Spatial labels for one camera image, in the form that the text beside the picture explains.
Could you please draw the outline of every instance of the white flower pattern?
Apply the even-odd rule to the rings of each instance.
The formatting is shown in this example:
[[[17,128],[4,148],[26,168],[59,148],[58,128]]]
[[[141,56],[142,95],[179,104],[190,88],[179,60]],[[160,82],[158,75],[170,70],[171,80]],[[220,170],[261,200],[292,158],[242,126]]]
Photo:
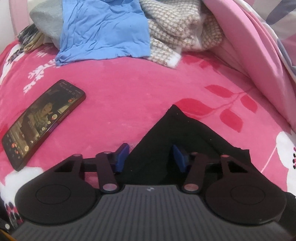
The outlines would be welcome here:
[[[9,52],[4,66],[3,66],[3,70],[1,76],[0,76],[0,85],[2,84],[2,81],[4,80],[4,77],[8,74],[9,70],[11,69],[12,65],[14,62],[18,61],[21,57],[23,57],[25,55],[24,52],[20,53],[18,56],[16,56],[16,58],[13,59],[12,62],[10,62],[10,58],[18,51],[22,49],[22,46],[20,44],[15,45],[14,47],[12,47],[11,51]]]
[[[48,63],[46,63],[44,65],[38,66],[35,70],[30,72],[29,75],[28,75],[28,79],[32,79],[32,78],[34,78],[34,79],[30,84],[28,84],[28,85],[26,85],[24,87],[24,93],[26,94],[32,88],[32,86],[35,85],[36,82],[38,80],[40,80],[44,76],[44,70],[46,68],[49,68],[49,67],[52,67],[52,66],[57,68],[57,66],[55,65],[55,60],[54,59],[51,59]]]
[[[52,46],[46,46],[44,49],[38,51],[38,52],[36,53],[36,56],[37,56],[37,57],[40,57],[40,58],[44,57],[45,55],[47,55],[46,51],[47,51],[47,50],[50,50],[51,48],[52,48]]]
[[[287,191],[296,195],[296,134],[281,131],[276,137],[276,148],[282,164],[288,169]]]
[[[0,182],[0,193],[4,203],[11,202],[15,206],[17,191],[28,181],[43,173],[41,167],[24,167],[19,172],[12,171],[5,177],[5,182]]]

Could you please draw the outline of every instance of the blue t-shirt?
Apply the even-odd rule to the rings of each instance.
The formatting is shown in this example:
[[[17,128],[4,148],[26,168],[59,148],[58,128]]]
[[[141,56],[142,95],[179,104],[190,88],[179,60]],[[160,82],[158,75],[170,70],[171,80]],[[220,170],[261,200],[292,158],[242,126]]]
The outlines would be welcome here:
[[[148,20],[139,0],[63,0],[63,18],[58,66],[150,56]]]

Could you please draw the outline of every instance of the pink bed frame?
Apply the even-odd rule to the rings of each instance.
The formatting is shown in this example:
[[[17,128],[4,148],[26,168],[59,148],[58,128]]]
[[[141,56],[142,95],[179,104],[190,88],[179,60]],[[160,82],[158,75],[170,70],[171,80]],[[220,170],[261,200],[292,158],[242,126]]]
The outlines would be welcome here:
[[[30,24],[27,0],[9,0],[10,17],[15,36]]]

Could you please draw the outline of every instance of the bed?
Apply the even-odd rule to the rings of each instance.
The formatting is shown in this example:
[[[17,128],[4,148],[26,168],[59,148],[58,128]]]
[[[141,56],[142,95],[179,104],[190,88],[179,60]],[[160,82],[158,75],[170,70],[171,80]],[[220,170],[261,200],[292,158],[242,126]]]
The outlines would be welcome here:
[[[13,170],[0,146],[0,193],[12,220],[24,183],[74,153],[94,157],[124,142],[133,149],[173,104],[231,145],[249,149],[261,173],[296,195],[295,12],[278,9],[280,0],[204,3],[226,38],[211,51],[183,53],[175,69],[129,57],[58,67],[54,46],[26,54],[17,40],[6,47],[0,55],[1,138],[59,79],[87,96],[21,171]],[[32,4],[10,0],[15,34],[30,23]],[[272,14],[282,18],[273,23]]]

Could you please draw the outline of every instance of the logo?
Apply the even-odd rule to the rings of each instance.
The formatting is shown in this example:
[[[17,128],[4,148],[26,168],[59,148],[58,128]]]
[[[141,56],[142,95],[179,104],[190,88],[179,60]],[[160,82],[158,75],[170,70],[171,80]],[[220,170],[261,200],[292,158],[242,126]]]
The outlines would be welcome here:
[[[153,187],[149,187],[149,188],[147,188],[146,190],[149,191],[149,192],[152,192],[152,191],[155,190],[155,188],[153,188]]]

